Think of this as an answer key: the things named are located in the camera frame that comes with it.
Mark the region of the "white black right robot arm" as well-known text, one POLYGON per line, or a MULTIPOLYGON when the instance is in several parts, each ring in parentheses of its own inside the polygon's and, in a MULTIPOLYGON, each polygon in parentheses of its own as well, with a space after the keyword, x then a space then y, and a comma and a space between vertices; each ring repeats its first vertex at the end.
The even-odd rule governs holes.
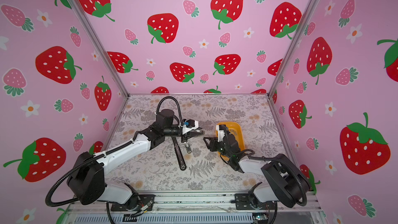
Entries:
POLYGON ((254 150, 241 150, 235 136, 220 130, 217 137, 204 137, 211 152, 219 152, 225 164, 239 173, 263 175, 267 184, 257 183, 249 192, 245 205, 261 209, 266 202, 280 202, 288 208, 307 204, 311 184, 305 175, 284 154, 275 157, 257 157, 254 150))

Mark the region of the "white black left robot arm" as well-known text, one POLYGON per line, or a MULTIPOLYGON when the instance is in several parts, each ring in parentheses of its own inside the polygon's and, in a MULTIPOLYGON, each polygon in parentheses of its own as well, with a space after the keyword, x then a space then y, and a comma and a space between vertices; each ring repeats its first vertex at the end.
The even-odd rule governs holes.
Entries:
POLYGON ((51 187, 45 197, 45 204, 58 207, 73 202, 83 205, 106 202, 118 204, 129 211, 136 210, 141 205, 139 193, 129 184, 106 181, 105 176, 135 156, 155 149, 167 137, 172 138, 179 167, 184 171, 187 166, 176 139, 180 138, 182 143, 187 144, 190 138, 204 134, 199 122, 184 119, 178 101, 172 96, 166 96, 158 103, 155 122, 149 127, 135 132, 131 139, 114 148, 79 155, 74 167, 51 187), (53 202, 53 194, 64 181, 74 193, 74 198, 53 202))

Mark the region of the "yellow plastic tray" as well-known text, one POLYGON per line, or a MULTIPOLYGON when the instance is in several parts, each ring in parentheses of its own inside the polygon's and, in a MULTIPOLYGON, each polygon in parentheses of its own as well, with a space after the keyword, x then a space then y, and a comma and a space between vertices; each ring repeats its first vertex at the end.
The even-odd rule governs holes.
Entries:
POLYGON ((237 122, 232 122, 232 121, 224 121, 220 122, 219 124, 225 124, 229 131, 234 134, 236 140, 238 141, 239 147, 241 151, 245 150, 245 144, 244 144, 244 138, 243 138, 243 132, 241 130, 240 125, 237 122))

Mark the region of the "black long stapler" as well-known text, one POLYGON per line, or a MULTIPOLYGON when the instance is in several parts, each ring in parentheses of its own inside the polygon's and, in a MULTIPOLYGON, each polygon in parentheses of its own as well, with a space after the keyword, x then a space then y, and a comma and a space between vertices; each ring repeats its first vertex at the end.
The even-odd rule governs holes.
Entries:
POLYGON ((186 170, 187 166, 186 166, 183 154, 181 152, 181 149, 179 147, 177 139, 174 136, 172 137, 172 141, 174 144, 175 154, 176 154, 176 158, 177 158, 177 161, 179 164, 179 168, 180 168, 180 170, 184 171, 184 170, 186 170))

